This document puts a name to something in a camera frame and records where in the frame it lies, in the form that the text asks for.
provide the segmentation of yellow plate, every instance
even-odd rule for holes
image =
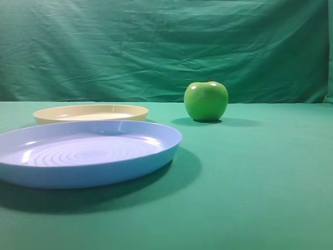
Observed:
[[[38,124],[91,120],[145,121],[148,111],[147,108],[130,105],[78,105],[42,109],[33,116]]]

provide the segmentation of green tablecloth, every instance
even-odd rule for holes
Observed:
[[[0,132],[60,105],[0,103]],[[139,105],[182,132],[172,165],[97,189],[0,182],[0,249],[333,249],[333,106],[233,104],[208,124]]]

